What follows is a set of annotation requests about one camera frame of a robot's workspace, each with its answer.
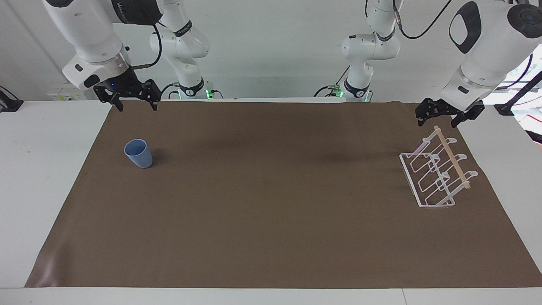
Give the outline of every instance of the brown mat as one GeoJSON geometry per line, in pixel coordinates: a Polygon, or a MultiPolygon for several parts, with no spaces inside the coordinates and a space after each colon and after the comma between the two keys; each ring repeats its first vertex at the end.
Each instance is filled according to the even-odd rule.
{"type": "Polygon", "coordinates": [[[542,287],[472,157],[472,189],[419,208],[399,153],[416,105],[146,103],[112,110],[26,287],[542,287]],[[153,167],[122,152],[146,139],[153,167]]]}

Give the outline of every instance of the table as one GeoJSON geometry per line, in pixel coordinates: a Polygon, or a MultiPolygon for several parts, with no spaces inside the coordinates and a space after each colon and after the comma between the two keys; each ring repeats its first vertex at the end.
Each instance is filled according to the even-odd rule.
{"type": "MultiPolygon", "coordinates": [[[[235,101],[277,101],[251,99],[235,101]]],[[[337,98],[281,99],[336,103],[337,98]]],[[[20,288],[49,233],[110,106],[98,101],[28,101],[19,112],[0,114],[0,287],[20,288]]],[[[459,129],[489,178],[538,268],[542,270],[542,152],[513,117],[492,107],[459,129]]],[[[62,303],[371,303],[539,304],[542,288],[519,289],[2,289],[0,304],[62,303]]]]}

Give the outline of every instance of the plastic cup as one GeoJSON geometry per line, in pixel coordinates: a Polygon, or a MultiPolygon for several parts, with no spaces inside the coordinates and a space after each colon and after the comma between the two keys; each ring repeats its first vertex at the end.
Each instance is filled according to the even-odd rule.
{"type": "Polygon", "coordinates": [[[124,154],[140,168],[152,165],[151,149],[143,139],[133,139],[124,146],[124,154]]]}

